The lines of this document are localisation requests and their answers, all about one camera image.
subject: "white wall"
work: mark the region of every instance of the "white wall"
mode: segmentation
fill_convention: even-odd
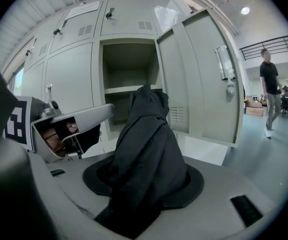
[[[287,86],[288,87],[288,79],[285,78],[279,78],[278,79],[280,84],[282,85],[282,87]],[[257,95],[258,98],[260,98],[260,96],[263,93],[263,88],[262,85],[260,83],[260,79],[253,79],[250,81],[250,95]]]
[[[271,0],[253,0],[236,36],[239,48],[288,35],[288,22]]]
[[[268,39],[288,35],[288,21],[271,0],[253,0],[249,5],[250,13],[244,17],[239,35],[235,37],[237,47],[252,45]],[[272,62],[288,62],[288,52],[272,54]],[[262,58],[242,60],[245,69],[258,67]]]

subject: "person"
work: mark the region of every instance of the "person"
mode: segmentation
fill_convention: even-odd
[[[279,83],[277,78],[277,69],[275,65],[270,62],[269,51],[262,49],[260,54],[263,57],[263,62],[259,67],[259,76],[263,87],[263,97],[267,100],[268,105],[265,135],[270,139],[272,123],[280,112],[280,95],[277,90],[277,86],[279,86],[282,94],[284,91],[281,89],[282,85]]]
[[[281,107],[284,111],[288,110],[288,87],[283,87],[284,94],[281,94]]]

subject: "locker lock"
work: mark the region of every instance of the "locker lock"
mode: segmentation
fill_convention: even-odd
[[[59,32],[60,32],[60,29],[56,29],[56,30],[54,31],[54,35],[57,35]]]
[[[235,95],[235,85],[234,82],[232,81],[234,77],[233,76],[229,76],[227,78],[227,94],[230,96],[234,96]]]
[[[109,9],[109,12],[106,14],[106,20],[109,20],[111,17],[112,17],[112,12],[113,12],[113,10],[114,10],[115,8],[110,8]]]

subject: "cardboard box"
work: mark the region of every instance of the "cardboard box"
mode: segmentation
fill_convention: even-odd
[[[259,116],[262,117],[264,113],[264,109],[263,108],[257,108],[257,107],[247,107],[246,108],[246,114],[248,115],[253,115],[253,116]]]

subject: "black jacket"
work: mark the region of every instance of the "black jacket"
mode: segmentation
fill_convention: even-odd
[[[167,124],[168,112],[168,95],[149,84],[131,94],[114,159],[101,171],[112,193],[96,221],[129,238],[145,230],[159,215],[162,198],[185,182],[186,165]]]

